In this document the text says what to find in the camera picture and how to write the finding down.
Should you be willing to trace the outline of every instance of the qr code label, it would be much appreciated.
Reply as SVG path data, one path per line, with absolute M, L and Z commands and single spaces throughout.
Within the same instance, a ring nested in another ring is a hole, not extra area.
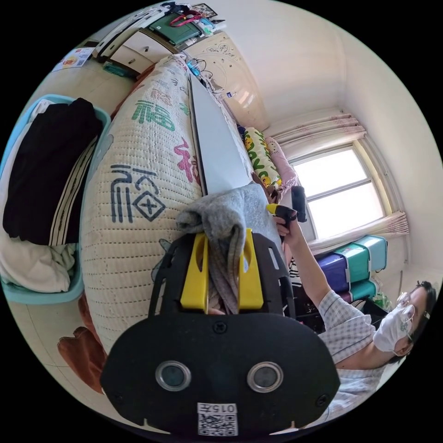
M 234 437 L 239 434 L 237 405 L 197 403 L 198 434 Z

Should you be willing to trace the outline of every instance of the screw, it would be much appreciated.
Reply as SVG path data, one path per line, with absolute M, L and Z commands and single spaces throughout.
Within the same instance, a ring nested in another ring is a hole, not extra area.
M 119 404 L 123 403 L 123 396 L 121 394 L 114 394 L 114 399 Z
M 223 323 L 223 322 L 217 322 L 217 323 L 214 323 L 214 326 L 212 327 L 212 329 L 214 330 L 214 332 L 216 334 L 224 334 L 227 331 L 227 325 L 226 325 L 226 323 Z
M 326 394 L 323 394 L 317 398 L 317 401 L 315 402 L 315 406 L 322 407 L 325 405 L 325 403 L 329 400 L 329 396 Z

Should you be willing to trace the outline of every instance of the glasses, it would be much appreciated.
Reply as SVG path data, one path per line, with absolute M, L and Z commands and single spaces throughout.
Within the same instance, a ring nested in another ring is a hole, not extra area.
M 409 340 L 412 340 L 408 330 L 411 327 L 412 319 L 415 315 L 415 306 L 411 304 L 411 297 L 407 292 L 403 292 L 397 299 L 397 307 L 401 309 L 400 319 L 402 330 L 406 332 Z

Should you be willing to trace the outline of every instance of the woman's arm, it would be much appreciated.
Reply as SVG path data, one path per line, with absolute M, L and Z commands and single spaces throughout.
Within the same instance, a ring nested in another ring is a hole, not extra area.
M 318 308 L 325 295 L 331 291 L 331 288 L 326 281 L 323 271 L 320 269 L 320 266 L 309 249 L 300 225 L 297 220 L 294 220 L 289 225 L 289 229 L 286 229 L 284 226 L 285 221 L 283 219 L 275 217 L 275 222 L 277 223 L 279 234 L 284 236 L 285 243 L 291 249 L 295 264 L 297 265 L 300 274 L 303 289 L 305 290 L 306 295 Z

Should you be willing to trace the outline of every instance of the face mask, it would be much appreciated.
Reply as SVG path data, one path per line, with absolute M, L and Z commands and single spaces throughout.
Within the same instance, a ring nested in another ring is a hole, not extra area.
M 397 342 L 409 336 L 411 322 L 405 322 L 404 308 L 397 307 L 380 323 L 373 337 L 374 345 L 383 352 L 394 352 Z

